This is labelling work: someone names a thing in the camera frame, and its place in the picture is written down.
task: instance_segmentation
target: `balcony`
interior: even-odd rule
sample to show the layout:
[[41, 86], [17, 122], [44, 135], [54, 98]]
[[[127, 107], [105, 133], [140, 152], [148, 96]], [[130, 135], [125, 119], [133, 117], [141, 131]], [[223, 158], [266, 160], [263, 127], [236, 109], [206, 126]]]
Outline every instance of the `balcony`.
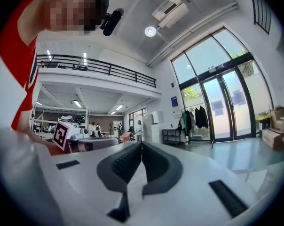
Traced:
[[70, 55], [37, 55], [39, 68], [56, 68], [85, 71], [87, 73], [102, 73], [116, 76], [136, 83], [156, 88], [156, 79], [119, 65]]

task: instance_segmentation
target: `pink chair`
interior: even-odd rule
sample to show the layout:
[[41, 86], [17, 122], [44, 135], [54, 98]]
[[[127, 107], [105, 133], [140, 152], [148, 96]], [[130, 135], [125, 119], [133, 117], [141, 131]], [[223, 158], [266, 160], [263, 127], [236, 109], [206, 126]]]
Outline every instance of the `pink chair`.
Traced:
[[127, 131], [126, 133], [124, 133], [123, 135], [121, 135], [119, 137], [120, 141], [121, 142], [127, 142], [130, 140], [130, 136], [131, 136], [131, 132], [130, 131]]

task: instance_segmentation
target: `air conditioning unit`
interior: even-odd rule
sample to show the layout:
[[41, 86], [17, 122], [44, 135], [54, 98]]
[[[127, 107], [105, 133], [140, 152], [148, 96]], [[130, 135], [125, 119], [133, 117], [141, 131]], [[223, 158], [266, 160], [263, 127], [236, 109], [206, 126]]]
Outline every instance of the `air conditioning unit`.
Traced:
[[181, 0], [165, 0], [152, 15], [160, 21], [159, 27], [170, 28], [188, 12], [186, 4]]

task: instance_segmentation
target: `tree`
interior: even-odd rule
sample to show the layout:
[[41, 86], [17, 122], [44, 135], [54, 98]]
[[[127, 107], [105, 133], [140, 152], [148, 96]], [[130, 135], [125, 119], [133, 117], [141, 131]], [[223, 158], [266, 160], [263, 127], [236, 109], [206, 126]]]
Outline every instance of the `tree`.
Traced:
[[185, 88], [183, 90], [184, 100], [191, 100], [192, 98], [199, 97], [199, 95], [195, 93], [196, 90], [197, 89], [191, 87]]
[[[234, 54], [234, 55], [231, 55], [231, 57], [237, 58], [237, 57], [242, 56], [246, 53], [247, 53], [247, 51], [244, 48], [242, 48], [240, 54]], [[241, 72], [241, 74], [243, 75], [244, 78], [249, 77], [249, 76], [254, 74], [254, 67], [253, 67], [252, 61], [247, 62], [243, 65], [240, 65], [238, 68], [239, 68], [239, 70], [240, 70], [240, 72]]]

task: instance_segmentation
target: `stack of boxes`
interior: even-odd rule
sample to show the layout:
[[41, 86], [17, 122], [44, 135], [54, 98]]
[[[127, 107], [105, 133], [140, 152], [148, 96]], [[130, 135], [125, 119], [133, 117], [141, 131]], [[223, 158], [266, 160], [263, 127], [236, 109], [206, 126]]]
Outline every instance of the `stack of boxes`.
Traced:
[[271, 114], [271, 128], [262, 131], [262, 139], [273, 149], [284, 145], [284, 108], [277, 107]]

